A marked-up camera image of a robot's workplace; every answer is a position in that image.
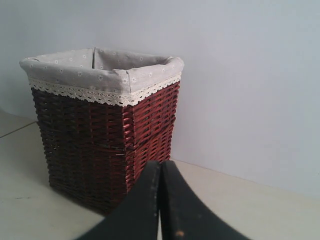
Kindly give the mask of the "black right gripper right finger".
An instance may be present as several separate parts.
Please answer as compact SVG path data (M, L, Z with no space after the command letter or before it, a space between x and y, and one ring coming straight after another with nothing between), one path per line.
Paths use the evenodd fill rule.
M173 161L161 164L159 212L163 240L247 240L212 212Z

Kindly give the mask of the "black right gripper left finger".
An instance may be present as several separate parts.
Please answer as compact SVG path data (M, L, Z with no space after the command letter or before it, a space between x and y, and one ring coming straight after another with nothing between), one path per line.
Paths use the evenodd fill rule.
M81 240L156 240L161 164L149 161L121 204Z

